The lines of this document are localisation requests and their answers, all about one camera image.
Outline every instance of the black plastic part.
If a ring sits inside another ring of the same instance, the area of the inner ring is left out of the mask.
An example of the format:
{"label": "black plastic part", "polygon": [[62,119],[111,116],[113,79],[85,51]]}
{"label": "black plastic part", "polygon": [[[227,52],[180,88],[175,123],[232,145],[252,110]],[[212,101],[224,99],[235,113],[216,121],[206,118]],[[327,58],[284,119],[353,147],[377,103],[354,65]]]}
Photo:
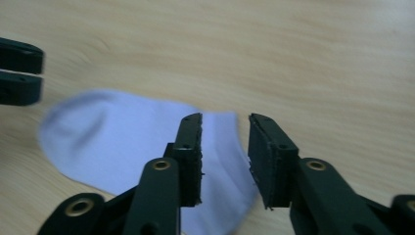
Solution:
{"label": "black plastic part", "polygon": [[304,202],[293,201],[293,208],[301,211],[301,204],[308,207],[318,234],[391,234],[330,164],[317,159],[300,160],[296,182]]}
{"label": "black plastic part", "polygon": [[415,195],[394,197],[390,218],[397,234],[415,234]]}
{"label": "black plastic part", "polygon": [[122,234],[180,234],[179,167],[174,159],[145,165]]}
{"label": "black plastic part", "polygon": [[360,198],[363,200],[366,206],[372,211],[372,213],[375,216],[377,216],[385,226],[387,226],[389,231],[391,231],[393,234],[398,234],[396,228],[392,224],[390,208],[385,207],[365,197],[360,196]]}
{"label": "black plastic part", "polygon": [[43,51],[33,45],[0,38],[1,70],[40,74],[43,58]]}
{"label": "black plastic part", "polygon": [[0,104],[32,105],[40,100],[42,78],[0,71]]}
{"label": "black plastic part", "polygon": [[106,202],[105,210],[103,211],[100,221],[97,224],[100,228],[100,235],[122,234],[122,229],[130,210],[136,188],[137,187],[133,187]]}
{"label": "black plastic part", "polygon": [[164,157],[180,167],[180,206],[194,207],[201,202],[202,114],[184,117],[174,143],[167,144]]}
{"label": "black plastic part", "polygon": [[66,199],[46,220],[39,235],[100,234],[95,229],[104,209],[104,199],[98,194],[82,193]]}
{"label": "black plastic part", "polygon": [[251,174],[266,208],[290,205],[290,173],[299,160],[299,149],[277,123],[266,116],[250,115]]}
{"label": "black plastic part", "polygon": [[293,193],[290,208],[290,218],[296,235],[316,235],[318,232],[317,224],[309,210],[303,195],[298,189]]}

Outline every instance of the wood grain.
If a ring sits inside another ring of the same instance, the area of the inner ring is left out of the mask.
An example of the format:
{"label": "wood grain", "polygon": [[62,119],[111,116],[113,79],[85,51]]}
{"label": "wood grain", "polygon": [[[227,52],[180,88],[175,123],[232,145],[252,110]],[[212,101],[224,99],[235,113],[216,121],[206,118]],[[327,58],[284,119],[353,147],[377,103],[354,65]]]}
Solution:
{"label": "wood grain", "polygon": [[[235,111],[245,148],[247,116],[270,116],[357,193],[414,194],[414,12],[411,0],[1,1],[0,37],[47,55],[42,101],[0,107],[1,234],[35,234],[65,198],[99,192],[36,140],[54,104],[96,87]],[[236,231],[271,233],[294,233],[288,210],[260,201]]]}

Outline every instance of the light blue sock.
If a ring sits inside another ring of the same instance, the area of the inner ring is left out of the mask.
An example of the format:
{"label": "light blue sock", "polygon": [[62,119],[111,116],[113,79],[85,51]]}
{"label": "light blue sock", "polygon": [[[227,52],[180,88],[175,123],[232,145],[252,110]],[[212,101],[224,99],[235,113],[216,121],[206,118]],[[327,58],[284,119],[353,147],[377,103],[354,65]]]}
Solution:
{"label": "light blue sock", "polygon": [[233,112],[97,89],[55,106],[42,121],[39,143],[65,176],[118,195],[138,184],[144,164],[174,142],[180,120],[203,114],[202,201],[182,209],[189,235],[229,234],[257,194]]}

